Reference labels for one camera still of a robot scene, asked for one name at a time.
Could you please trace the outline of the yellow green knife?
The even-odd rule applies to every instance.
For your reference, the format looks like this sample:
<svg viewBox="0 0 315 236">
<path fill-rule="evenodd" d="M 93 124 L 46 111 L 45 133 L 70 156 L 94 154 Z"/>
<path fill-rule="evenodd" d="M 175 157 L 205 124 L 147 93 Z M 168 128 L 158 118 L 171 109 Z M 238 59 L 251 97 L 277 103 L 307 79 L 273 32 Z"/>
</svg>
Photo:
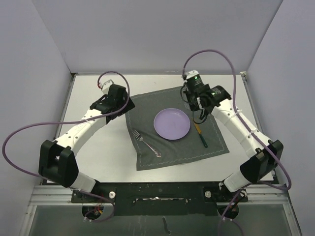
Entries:
<svg viewBox="0 0 315 236">
<path fill-rule="evenodd" d="M 205 148 L 207 148 L 208 145 L 207 145 L 207 143 L 206 143 L 206 141 L 205 141 L 205 139 L 204 139 L 204 137 L 203 137 L 203 135 L 201 133 L 201 129 L 200 129 L 199 125 L 197 123 L 195 123 L 195 122 L 193 124 L 194 124 L 194 127 L 195 127 L 196 131 L 198 132 L 199 138 L 201 139 L 201 141 L 203 143 L 203 146 Z"/>
</svg>

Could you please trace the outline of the grey cloth placemat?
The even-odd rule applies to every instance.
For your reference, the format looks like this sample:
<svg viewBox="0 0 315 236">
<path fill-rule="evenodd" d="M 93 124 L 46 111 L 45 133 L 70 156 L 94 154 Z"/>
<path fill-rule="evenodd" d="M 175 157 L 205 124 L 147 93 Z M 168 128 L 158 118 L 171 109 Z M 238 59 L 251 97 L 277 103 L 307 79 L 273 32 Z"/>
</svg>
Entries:
<svg viewBox="0 0 315 236">
<path fill-rule="evenodd" d="M 203 146 L 193 124 L 197 120 L 197 114 L 185 108 L 184 101 L 180 97 L 180 87 L 135 95 L 131 97 L 131 100 L 135 108 L 126 114 L 126 125 L 137 153 L 137 170 L 185 164 L 229 153 L 213 116 L 208 116 L 207 120 L 199 125 L 208 147 Z M 167 108 L 182 110 L 190 119 L 188 134 L 179 140 L 164 139 L 154 129 L 155 116 Z M 162 157 L 157 158 L 143 142 L 138 141 L 132 133 L 133 129 L 142 135 L 145 142 L 160 152 Z"/>
</svg>

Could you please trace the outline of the aluminium frame rail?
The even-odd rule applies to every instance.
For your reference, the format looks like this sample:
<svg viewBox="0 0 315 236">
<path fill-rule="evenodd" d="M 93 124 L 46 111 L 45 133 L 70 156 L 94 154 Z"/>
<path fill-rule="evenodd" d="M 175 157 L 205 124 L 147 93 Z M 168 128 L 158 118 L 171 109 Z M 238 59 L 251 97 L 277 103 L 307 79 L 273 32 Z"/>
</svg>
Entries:
<svg viewBox="0 0 315 236">
<path fill-rule="evenodd" d="M 216 182 L 104 183 L 98 195 L 33 189 L 22 236 L 299 236 L 288 193 L 250 185 L 224 196 Z"/>
</svg>

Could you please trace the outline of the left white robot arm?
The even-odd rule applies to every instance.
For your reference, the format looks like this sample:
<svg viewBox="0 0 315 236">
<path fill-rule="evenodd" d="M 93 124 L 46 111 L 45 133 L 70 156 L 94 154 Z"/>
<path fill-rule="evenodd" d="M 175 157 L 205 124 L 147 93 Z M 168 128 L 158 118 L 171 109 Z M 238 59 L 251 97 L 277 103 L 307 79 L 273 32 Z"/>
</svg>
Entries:
<svg viewBox="0 0 315 236">
<path fill-rule="evenodd" d="M 109 82 L 102 92 L 102 97 L 92 103 L 79 124 L 54 141 L 44 141 L 40 147 L 39 175 L 63 187 L 83 191 L 83 197 L 89 202 L 99 198 L 100 183 L 79 171 L 75 156 L 95 132 L 135 108 L 123 86 Z"/>
</svg>

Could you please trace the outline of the purple plastic plate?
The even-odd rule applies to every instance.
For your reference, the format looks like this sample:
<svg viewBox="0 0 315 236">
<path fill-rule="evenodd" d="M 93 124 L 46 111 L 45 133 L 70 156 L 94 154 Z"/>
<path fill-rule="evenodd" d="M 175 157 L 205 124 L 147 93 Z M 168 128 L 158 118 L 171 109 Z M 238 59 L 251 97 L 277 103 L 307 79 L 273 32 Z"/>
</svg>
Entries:
<svg viewBox="0 0 315 236">
<path fill-rule="evenodd" d="M 190 130 L 190 119 L 185 112 L 176 108 L 167 108 L 157 113 L 154 129 L 158 135 L 167 140 L 179 140 Z"/>
</svg>

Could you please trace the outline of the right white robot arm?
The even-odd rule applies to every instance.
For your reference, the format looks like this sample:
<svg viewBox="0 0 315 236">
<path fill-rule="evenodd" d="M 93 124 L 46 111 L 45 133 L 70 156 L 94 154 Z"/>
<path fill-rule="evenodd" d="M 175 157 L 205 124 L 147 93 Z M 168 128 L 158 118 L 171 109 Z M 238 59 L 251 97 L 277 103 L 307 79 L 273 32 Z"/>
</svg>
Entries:
<svg viewBox="0 0 315 236">
<path fill-rule="evenodd" d="M 283 144 L 272 141 L 261 133 L 235 105 L 234 96 L 223 87 L 201 85 L 193 88 L 187 83 L 180 90 L 181 96 L 193 111 L 202 110 L 218 119 L 236 138 L 248 160 L 219 183 L 219 195 L 230 201 L 237 191 L 250 184 L 263 183 L 262 178 L 279 163 Z"/>
</svg>

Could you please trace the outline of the ornate silver fork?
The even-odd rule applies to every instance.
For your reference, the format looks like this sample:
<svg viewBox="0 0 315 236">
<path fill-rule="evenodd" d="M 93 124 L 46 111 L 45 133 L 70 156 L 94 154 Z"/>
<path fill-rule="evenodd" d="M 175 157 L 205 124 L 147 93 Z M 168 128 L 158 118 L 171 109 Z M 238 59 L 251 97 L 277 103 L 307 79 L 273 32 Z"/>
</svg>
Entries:
<svg viewBox="0 0 315 236">
<path fill-rule="evenodd" d="M 152 146 L 150 146 L 147 142 L 144 141 L 142 135 L 135 129 L 132 130 L 132 133 L 134 135 L 134 137 L 140 141 L 140 142 L 143 142 L 154 154 L 157 158 L 161 158 L 162 155 L 160 152 L 158 152 L 157 150 L 155 150 Z"/>
</svg>

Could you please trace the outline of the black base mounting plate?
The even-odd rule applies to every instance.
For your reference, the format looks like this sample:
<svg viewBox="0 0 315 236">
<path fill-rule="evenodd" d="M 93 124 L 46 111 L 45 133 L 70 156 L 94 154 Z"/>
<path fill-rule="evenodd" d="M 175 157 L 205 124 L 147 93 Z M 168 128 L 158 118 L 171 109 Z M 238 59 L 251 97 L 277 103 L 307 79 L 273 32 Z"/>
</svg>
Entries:
<svg viewBox="0 0 315 236">
<path fill-rule="evenodd" d="M 98 196 L 115 204 L 116 216 L 176 216 L 203 214 L 216 216 L 218 204 L 224 206 L 235 197 L 247 202 L 245 189 L 240 194 L 223 193 L 218 181 L 100 183 Z"/>
</svg>

